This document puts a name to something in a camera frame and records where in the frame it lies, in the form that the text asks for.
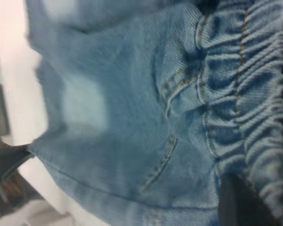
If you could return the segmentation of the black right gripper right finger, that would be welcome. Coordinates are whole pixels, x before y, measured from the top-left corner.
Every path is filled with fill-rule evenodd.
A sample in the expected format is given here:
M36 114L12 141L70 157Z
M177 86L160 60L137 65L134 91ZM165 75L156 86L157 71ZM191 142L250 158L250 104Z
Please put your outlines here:
M278 225L259 195L235 174L222 176L218 217L222 226Z

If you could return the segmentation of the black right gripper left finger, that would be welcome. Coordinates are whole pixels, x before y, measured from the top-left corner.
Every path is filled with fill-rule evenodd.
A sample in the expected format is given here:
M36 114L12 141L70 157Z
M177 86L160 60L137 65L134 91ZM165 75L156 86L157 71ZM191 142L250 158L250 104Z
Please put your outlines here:
M0 147L0 181L12 176L27 160L34 158L28 151L28 145Z

